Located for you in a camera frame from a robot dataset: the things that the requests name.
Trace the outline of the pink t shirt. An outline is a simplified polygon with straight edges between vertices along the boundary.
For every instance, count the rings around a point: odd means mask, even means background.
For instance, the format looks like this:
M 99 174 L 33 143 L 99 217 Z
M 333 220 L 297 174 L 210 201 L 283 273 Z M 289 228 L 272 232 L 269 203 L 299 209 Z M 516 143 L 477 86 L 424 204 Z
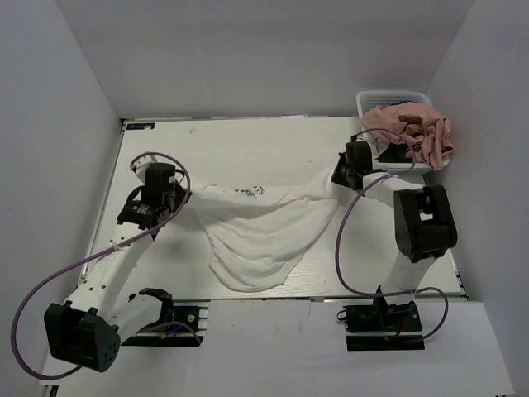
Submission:
M 376 159 L 390 143 L 406 145 L 407 157 L 438 171 L 455 149 L 448 117 L 425 103 L 405 102 L 370 109 L 360 122 Z

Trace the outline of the white printed t shirt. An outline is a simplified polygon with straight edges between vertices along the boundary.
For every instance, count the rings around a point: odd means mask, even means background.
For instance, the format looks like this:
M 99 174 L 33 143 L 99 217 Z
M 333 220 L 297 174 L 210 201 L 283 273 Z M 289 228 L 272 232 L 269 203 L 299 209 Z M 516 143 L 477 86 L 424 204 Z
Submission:
M 189 206 L 212 248 L 209 267 L 230 290 L 283 285 L 326 230 L 339 191 L 324 169 L 301 185 L 226 187 L 199 180 Z

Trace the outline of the dark green t shirt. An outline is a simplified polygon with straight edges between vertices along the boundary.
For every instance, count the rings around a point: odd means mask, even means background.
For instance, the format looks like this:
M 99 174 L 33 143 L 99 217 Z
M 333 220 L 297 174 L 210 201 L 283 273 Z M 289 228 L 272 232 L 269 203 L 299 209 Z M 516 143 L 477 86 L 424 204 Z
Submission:
M 378 156 L 378 162 L 389 164 L 411 163 L 412 158 L 407 157 L 408 147 L 390 143 L 388 147 Z

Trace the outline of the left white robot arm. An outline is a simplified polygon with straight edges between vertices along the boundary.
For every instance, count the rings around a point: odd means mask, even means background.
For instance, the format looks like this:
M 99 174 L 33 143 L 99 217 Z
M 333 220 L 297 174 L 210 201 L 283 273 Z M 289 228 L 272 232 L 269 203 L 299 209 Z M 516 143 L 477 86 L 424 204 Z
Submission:
M 53 358 L 104 372 L 120 346 L 143 328 L 173 320 L 171 293 L 144 288 L 127 303 L 116 301 L 139 259 L 160 229 L 188 201 L 174 165 L 151 163 L 142 186 L 133 190 L 117 216 L 110 253 L 96 259 L 82 284 L 63 304 L 51 304 L 44 322 Z

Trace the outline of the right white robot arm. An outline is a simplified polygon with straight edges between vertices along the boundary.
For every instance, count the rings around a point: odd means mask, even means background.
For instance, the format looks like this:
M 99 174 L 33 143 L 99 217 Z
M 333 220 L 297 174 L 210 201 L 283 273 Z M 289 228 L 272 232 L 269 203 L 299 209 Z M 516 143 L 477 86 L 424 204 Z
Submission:
M 376 170 L 365 141 L 346 143 L 331 182 L 355 192 L 336 236 L 334 260 L 341 284 L 353 294 L 370 298 L 417 293 L 430 267 L 457 243 L 456 225 L 445 188 L 439 184 L 412 184 L 389 172 Z M 375 293 L 350 287 L 340 268 L 342 234 L 350 214 L 362 198 L 375 199 L 393 210 L 398 254 L 388 277 Z

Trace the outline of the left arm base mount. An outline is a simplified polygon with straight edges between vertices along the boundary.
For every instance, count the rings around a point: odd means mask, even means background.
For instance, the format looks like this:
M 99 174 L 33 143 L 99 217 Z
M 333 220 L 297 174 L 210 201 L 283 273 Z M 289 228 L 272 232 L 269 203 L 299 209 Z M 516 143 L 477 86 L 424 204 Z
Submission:
M 207 331 L 209 301 L 175 301 L 168 320 L 149 325 L 124 347 L 199 347 Z

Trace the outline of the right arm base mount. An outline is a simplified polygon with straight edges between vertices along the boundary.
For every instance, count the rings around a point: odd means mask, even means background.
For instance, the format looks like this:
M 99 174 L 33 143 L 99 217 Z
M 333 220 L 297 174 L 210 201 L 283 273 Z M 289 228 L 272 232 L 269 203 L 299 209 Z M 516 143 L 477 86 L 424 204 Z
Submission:
M 422 351 L 422 324 L 413 301 L 388 304 L 375 298 L 367 305 L 347 305 L 336 319 L 344 323 L 348 352 Z

